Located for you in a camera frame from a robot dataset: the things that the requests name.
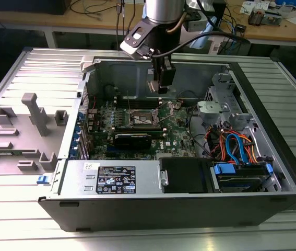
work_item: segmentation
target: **warning label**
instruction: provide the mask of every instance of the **warning label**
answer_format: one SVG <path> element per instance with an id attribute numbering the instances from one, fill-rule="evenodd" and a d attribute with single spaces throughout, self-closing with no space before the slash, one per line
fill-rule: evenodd
<path id="1" fill-rule="evenodd" d="M 136 193 L 135 166 L 100 166 L 98 168 L 97 193 Z"/>

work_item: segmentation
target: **wire bundle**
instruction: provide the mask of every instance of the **wire bundle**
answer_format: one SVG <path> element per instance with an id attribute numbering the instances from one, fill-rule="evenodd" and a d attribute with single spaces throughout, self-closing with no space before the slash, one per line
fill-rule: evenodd
<path id="1" fill-rule="evenodd" d="M 212 158 L 216 159 L 217 161 L 225 161 L 228 163 L 232 163 L 232 164 L 238 164 L 238 160 L 234 158 L 234 153 L 236 152 L 236 148 L 240 148 L 240 152 L 241 152 L 241 158 L 243 162 L 250 162 L 250 163 L 258 163 L 257 158 L 255 156 L 255 150 L 254 150 L 254 143 L 248 138 L 246 137 L 244 134 L 240 134 L 238 131 L 232 130 L 232 129 L 218 129 L 218 130 L 214 130 L 212 127 L 208 129 L 206 135 L 205 135 L 205 139 L 208 138 L 208 136 L 211 134 L 217 134 L 219 135 L 219 144 L 215 146 L 215 148 L 213 150 L 211 150 L 211 152 L 209 153 L 209 156 L 211 156 Z M 227 140 L 237 140 L 237 138 L 240 138 L 242 140 L 241 144 L 237 144 L 235 146 L 235 149 L 233 150 L 233 154 L 230 153 L 230 151 L 228 151 L 227 147 L 229 146 L 227 144 Z M 242 151 L 243 148 L 245 149 L 247 155 L 248 155 L 248 160 L 247 158 L 245 158 L 244 156 L 242 156 Z M 220 153 L 218 155 L 216 155 L 216 151 L 220 149 Z"/>

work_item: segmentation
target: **blue cable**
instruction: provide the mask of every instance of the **blue cable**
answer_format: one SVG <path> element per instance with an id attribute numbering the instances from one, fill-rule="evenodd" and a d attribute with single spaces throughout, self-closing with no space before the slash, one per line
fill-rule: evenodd
<path id="1" fill-rule="evenodd" d="M 236 138 L 236 140 L 238 141 L 238 145 L 240 147 L 240 153 L 241 153 L 241 158 L 242 158 L 243 163 L 248 163 L 247 156 L 244 153 L 243 142 L 242 142 L 241 138 L 237 134 L 230 133 L 227 136 L 227 138 L 226 138 L 227 153 L 236 162 L 236 164 L 239 165 L 239 163 L 240 163 L 239 160 L 230 151 L 230 139 L 231 139 L 232 136 L 234 136 Z"/>

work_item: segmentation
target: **metal bracket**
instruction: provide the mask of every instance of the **metal bracket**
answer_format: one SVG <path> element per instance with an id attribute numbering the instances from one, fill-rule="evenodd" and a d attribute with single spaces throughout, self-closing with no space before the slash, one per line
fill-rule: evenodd
<path id="1" fill-rule="evenodd" d="M 162 186 L 164 186 L 164 187 L 166 187 L 169 184 L 167 170 L 160 171 L 160 182 L 161 182 Z"/>

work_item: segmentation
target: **metal table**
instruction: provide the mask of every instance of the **metal table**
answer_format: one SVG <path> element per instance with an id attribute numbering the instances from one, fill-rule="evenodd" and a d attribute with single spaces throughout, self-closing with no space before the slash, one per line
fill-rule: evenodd
<path id="1" fill-rule="evenodd" d="M 0 83 L 0 106 L 35 90 L 48 114 L 70 112 L 84 55 L 120 52 L 36 49 L 24 51 Z M 175 54 L 174 60 L 214 60 L 226 56 Z M 237 61 L 296 156 L 296 81 L 270 58 L 228 57 Z M 205 229 L 68 233 L 37 204 L 48 186 L 38 175 L 0 175 L 0 248 L 8 250 L 296 250 L 296 211 L 277 214 L 260 226 Z"/>

